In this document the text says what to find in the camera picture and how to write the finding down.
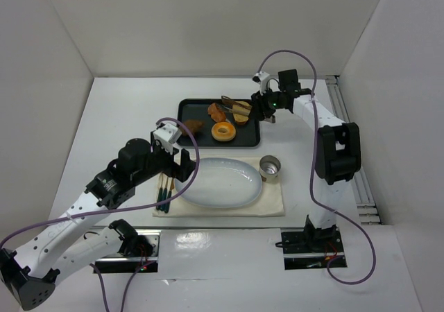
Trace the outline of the metal tongs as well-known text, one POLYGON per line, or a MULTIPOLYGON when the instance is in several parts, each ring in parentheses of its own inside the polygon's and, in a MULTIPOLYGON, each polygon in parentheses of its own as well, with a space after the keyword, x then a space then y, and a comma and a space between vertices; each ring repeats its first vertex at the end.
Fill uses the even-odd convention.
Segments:
POLYGON ((238 114, 241 116, 249 116, 252 107, 248 103, 235 101, 227 96, 221 97, 222 104, 218 104, 218 108, 223 112, 238 114))

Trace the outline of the orange glazed pastry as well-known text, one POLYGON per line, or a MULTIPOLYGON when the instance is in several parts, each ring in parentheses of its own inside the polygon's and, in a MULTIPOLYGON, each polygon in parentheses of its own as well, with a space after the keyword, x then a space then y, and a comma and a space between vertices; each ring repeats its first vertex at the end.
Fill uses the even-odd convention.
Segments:
POLYGON ((207 109, 207 113, 210 116, 210 118, 216 122, 216 123, 220 123, 220 122, 225 122, 226 121, 226 115, 225 112, 223 112, 222 110, 220 110, 216 103, 212 103, 208 109, 207 109))

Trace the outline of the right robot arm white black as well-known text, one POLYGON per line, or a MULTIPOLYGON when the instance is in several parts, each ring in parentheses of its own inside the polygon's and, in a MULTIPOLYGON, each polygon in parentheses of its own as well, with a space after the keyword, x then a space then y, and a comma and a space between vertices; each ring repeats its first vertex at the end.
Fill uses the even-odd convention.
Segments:
POLYGON ((250 117, 275 122, 277 110, 288 110, 300 117, 314 132, 314 160, 311 164, 309 192, 314 207, 306 217, 300 239, 282 239, 287 249, 306 248, 319 252, 334 242, 336 211, 343 192, 361 168, 359 128, 346 123, 320 104, 308 88, 303 89, 295 69, 278 74, 279 89, 269 87, 271 76, 259 71, 253 81, 259 89, 251 96, 250 117))

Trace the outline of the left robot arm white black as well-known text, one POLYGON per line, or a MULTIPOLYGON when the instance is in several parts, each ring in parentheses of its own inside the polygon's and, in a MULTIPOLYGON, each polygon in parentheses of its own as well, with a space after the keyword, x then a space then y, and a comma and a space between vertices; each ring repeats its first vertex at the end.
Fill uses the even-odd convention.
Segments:
POLYGON ((80 269, 112 253, 127 255, 135 248, 138 233, 125 220, 116 220, 87 240, 80 237, 135 195, 145 181, 164 173, 191 185, 199 158, 174 148, 174 139, 131 139, 104 171, 85 187, 63 215, 33 223, 7 235, 1 244, 24 232, 43 230, 14 250, 1 247, 1 281, 25 311, 37 308, 56 286, 80 269))

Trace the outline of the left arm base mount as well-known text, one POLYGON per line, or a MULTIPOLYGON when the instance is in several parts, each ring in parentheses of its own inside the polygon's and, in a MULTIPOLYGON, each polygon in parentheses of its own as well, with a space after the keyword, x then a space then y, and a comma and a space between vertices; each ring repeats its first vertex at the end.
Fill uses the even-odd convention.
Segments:
POLYGON ((119 249, 97 260, 94 265, 103 274, 142 273, 158 271, 160 234, 149 230, 137 231, 125 220, 115 220, 108 226, 121 240, 119 249))

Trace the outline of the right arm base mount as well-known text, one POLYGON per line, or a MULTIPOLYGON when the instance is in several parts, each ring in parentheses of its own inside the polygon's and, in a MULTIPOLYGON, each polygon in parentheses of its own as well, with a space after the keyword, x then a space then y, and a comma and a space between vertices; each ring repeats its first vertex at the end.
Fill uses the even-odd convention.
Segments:
POLYGON ((346 268, 343 242, 336 225, 316 229, 308 217, 302 229, 283 229, 275 247, 282 250, 285 270, 346 268))

